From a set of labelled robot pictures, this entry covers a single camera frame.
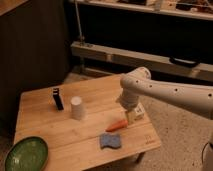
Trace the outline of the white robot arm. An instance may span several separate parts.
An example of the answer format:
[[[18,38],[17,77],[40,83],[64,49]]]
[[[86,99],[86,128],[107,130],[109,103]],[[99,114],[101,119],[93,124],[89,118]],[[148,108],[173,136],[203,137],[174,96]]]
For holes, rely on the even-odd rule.
[[[213,86],[156,81],[146,67],[121,75],[121,106],[130,111],[146,95],[213,120]]]

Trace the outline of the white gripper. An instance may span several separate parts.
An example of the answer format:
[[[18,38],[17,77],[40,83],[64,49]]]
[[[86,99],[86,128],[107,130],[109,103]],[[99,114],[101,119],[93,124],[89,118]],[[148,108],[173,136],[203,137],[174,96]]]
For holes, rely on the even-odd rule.
[[[135,121],[143,118],[145,109],[139,102],[139,96],[130,90],[123,89],[117,101],[127,110],[126,117],[128,124],[133,124]]]

